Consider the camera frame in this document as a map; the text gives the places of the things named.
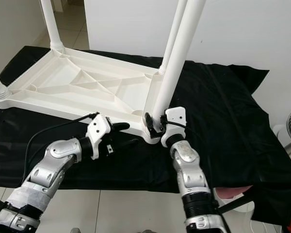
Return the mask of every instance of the tiled floor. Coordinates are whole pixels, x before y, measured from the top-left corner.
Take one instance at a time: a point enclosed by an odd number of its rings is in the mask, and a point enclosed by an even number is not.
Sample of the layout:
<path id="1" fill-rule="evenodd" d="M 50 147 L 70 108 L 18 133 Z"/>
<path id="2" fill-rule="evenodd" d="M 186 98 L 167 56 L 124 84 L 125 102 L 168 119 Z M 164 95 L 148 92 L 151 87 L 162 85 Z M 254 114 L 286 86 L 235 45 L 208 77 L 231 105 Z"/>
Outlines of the tiled floor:
<path id="1" fill-rule="evenodd" d="M 84 7 L 69 6 L 56 13 L 63 44 L 68 48 L 89 49 Z M 38 46 L 49 47 L 46 34 Z M 0 188 L 6 200 L 12 189 Z M 230 211 L 225 214 L 233 233 L 250 233 L 252 213 Z M 137 233 L 151 229 L 158 233 L 185 233 L 184 212 L 179 194 L 146 191 L 60 190 L 41 218 L 38 233 L 69 233 L 73 227 L 82 233 Z M 255 233 L 263 225 L 253 222 Z M 267 225 L 268 233 L 275 233 Z"/>

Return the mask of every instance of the pink object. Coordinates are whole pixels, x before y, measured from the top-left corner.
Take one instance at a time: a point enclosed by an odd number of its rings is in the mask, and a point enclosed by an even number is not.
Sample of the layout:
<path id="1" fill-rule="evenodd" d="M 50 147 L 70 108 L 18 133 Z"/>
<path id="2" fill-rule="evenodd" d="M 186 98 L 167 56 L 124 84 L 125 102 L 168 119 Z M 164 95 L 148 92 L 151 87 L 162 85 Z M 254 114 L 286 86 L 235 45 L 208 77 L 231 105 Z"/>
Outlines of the pink object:
<path id="1" fill-rule="evenodd" d="M 220 199 L 232 199 L 245 191 L 247 191 L 251 186 L 239 187 L 239 188 L 215 188 L 217 196 Z"/>

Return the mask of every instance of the robotic arm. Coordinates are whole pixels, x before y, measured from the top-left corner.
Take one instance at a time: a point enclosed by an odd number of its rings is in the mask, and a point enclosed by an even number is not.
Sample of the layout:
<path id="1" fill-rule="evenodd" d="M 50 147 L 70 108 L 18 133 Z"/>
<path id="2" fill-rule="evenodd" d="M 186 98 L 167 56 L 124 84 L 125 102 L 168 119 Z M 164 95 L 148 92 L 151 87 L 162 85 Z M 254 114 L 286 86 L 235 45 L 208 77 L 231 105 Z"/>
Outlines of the robotic arm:
<path id="1" fill-rule="evenodd" d="M 174 168 L 178 173 L 178 185 L 186 214 L 188 233 L 204 230 L 226 233 L 222 218 L 218 215 L 211 199 L 205 175 L 199 166 L 199 155 L 184 140 L 185 109 L 168 109 L 162 116 L 163 134 L 161 143 L 170 149 Z M 40 216 L 55 195 L 65 172 L 85 156 L 99 158 L 98 146 L 112 131 L 128 129 L 127 123 L 112 124 L 102 114 L 97 114 L 88 125 L 84 138 L 60 140 L 51 143 L 44 158 L 32 169 L 23 184 L 15 189 L 0 210 L 0 233 L 34 233 Z M 107 144 L 108 153 L 114 148 Z"/>

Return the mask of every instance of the white wall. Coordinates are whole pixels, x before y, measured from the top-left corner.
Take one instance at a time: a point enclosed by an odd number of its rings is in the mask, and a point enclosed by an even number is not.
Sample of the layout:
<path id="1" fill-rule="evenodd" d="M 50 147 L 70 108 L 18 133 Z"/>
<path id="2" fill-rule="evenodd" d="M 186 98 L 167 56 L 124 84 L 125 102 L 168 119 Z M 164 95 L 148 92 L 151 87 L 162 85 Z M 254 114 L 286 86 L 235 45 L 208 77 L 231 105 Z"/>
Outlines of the white wall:
<path id="1" fill-rule="evenodd" d="M 0 72 L 45 29 L 39 0 L 0 0 Z"/>
<path id="2" fill-rule="evenodd" d="M 162 56 L 177 0 L 85 0 L 90 48 Z M 284 123 L 291 110 L 291 0 L 207 0 L 188 59 L 269 69 L 254 93 Z"/>

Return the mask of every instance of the black cloth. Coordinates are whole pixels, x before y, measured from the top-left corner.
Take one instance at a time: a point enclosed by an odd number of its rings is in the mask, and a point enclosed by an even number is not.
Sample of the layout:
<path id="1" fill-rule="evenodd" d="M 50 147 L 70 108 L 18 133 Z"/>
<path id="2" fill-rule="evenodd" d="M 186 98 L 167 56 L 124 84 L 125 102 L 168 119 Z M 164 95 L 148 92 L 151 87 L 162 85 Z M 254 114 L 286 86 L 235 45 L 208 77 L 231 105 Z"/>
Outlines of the black cloth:
<path id="1" fill-rule="evenodd" d="M 49 49 L 24 47 L 0 74 L 9 85 Z M 162 58 L 101 51 L 98 55 L 158 68 Z M 201 167 L 214 187 L 253 185 L 252 219 L 288 225 L 291 219 L 291 160 L 269 127 L 268 114 L 251 97 L 268 71 L 250 67 L 205 65 L 186 61 L 171 106 L 183 106 L 187 140 L 201 157 Z M 48 126 L 67 122 L 18 108 L 0 110 L 0 186 L 17 187 L 30 137 Z M 75 123 L 37 138 L 32 153 L 54 140 L 83 136 L 86 125 Z M 114 141 L 138 138 L 126 133 Z M 43 156 L 43 151 L 32 166 Z M 113 157 L 75 164 L 61 189 L 125 189 L 178 192 L 168 150 L 141 138 L 135 147 Z"/>

